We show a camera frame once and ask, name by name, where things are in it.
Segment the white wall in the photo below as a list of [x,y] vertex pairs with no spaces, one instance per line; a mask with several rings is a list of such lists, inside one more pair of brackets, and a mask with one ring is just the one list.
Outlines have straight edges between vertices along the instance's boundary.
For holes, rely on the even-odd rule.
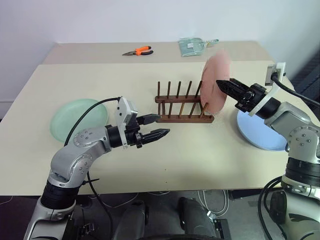
[[54,42],[256,40],[292,77],[319,47],[319,11],[320,0],[0,0],[0,113]]

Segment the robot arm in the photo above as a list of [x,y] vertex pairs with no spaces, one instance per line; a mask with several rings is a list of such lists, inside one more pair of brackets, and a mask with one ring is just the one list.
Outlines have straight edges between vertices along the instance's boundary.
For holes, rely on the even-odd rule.
[[[270,68],[271,79],[283,73],[284,64]],[[259,84],[250,87],[236,79],[217,80],[220,89],[237,100],[235,105],[287,140],[288,162],[281,178],[283,190],[272,194],[269,215],[290,240],[320,238],[320,127],[288,102],[280,103]]]
[[79,188],[85,183],[93,162],[112,148],[133,145],[141,148],[170,131],[157,129],[145,135],[140,133],[140,125],[153,123],[160,116],[137,117],[135,105],[124,97],[120,98],[115,114],[117,126],[84,129],[53,156],[46,186],[37,201],[24,240],[63,239]]

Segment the green plate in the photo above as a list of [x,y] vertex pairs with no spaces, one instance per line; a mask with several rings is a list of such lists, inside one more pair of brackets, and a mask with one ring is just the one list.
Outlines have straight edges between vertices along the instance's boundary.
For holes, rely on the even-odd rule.
[[[60,142],[65,142],[71,128],[81,115],[98,101],[94,99],[78,99],[59,108],[50,123],[52,136]],[[105,126],[108,121],[108,111],[103,104],[93,108],[79,123],[70,139],[83,129]]]

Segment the pliers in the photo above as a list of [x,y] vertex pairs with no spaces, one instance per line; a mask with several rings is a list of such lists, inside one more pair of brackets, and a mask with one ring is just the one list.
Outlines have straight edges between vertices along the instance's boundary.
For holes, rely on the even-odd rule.
[[137,55],[137,56],[140,56],[140,55],[150,55],[152,54],[154,51],[150,50],[150,51],[146,51],[146,50],[149,50],[151,49],[150,46],[143,46],[143,47],[140,47],[140,48],[136,48],[134,51],[129,51],[127,53],[124,53],[122,54],[122,56],[131,56],[131,55]]

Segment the table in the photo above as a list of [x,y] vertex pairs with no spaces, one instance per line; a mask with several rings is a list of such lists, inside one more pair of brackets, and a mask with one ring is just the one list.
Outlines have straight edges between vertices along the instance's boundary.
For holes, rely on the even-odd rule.
[[[244,84],[264,84],[270,60],[233,61],[231,77]],[[166,93],[184,94],[193,81],[195,93],[204,62],[170,63],[95,63],[42,64],[37,67],[0,124],[1,168],[0,195],[41,195],[50,171],[50,161],[63,143],[50,134],[55,112],[69,101],[80,98],[102,100],[124,96],[132,100],[139,115],[157,113],[154,102],[157,82]],[[283,83],[292,88],[285,77]],[[276,96],[305,111],[312,121],[319,121],[312,111],[284,91]],[[142,148],[118,147],[98,158],[90,169],[98,193],[179,191],[200,189],[261,188],[284,173],[286,152],[266,151],[252,146],[240,134],[236,101],[227,98],[224,108],[207,123],[153,123],[143,126],[147,133],[169,128],[164,138]],[[115,124],[116,103],[108,103],[108,124]],[[173,105],[172,113],[180,108]],[[89,186],[81,194],[91,194]]]

